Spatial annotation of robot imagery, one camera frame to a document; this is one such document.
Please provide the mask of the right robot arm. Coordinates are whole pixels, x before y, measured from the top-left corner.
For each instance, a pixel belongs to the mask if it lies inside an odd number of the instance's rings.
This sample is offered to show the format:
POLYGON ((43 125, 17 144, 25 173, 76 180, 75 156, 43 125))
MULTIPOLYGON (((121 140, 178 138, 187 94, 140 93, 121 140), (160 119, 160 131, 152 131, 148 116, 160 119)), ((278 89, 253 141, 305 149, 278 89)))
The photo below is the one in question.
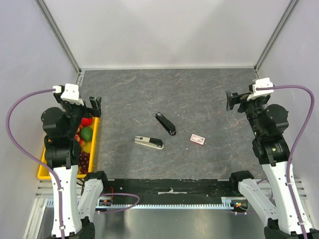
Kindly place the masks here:
POLYGON ((254 139, 252 148, 269 182, 273 199, 258 187, 249 171, 231 174, 228 190, 234 196, 241 194, 248 200, 264 225, 267 239, 317 239, 319 232, 307 217, 289 162, 290 150, 283 137, 289 126, 288 111, 278 105, 267 105, 270 96, 251 99, 249 93, 226 92, 226 109, 239 105, 245 113, 254 139))

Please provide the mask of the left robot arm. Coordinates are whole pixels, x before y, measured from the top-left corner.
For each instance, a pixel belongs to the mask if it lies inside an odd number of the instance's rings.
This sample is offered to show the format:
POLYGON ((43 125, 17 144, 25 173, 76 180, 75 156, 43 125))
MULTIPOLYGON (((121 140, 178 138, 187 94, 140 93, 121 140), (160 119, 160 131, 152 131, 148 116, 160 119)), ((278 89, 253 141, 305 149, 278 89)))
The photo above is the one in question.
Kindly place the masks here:
POLYGON ((51 107, 43 112, 41 121, 46 133, 44 138, 45 160, 50 172, 54 196, 54 223, 52 239, 93 239, 93 217, 98 198, 109 192, 104 171, 87 173, 83 194, 77 197, 77 173, 80 144, 75 139, 82 118, 101 116, 101 97, 90 97, 91 107, 54 97, 61 108, 51 107))

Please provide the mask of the silver and black stapler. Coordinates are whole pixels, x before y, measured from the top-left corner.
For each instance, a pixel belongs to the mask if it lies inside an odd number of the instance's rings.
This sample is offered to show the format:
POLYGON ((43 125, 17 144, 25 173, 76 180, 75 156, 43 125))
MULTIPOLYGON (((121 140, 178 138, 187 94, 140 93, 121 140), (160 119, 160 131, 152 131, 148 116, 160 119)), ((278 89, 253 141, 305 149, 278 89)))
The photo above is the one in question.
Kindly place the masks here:
POLYGON ((134 142, 140 145, 148 146, 158 150, 164 149, 164 143, 158 138, 149 138, 145 136, 135 136, 134 142))

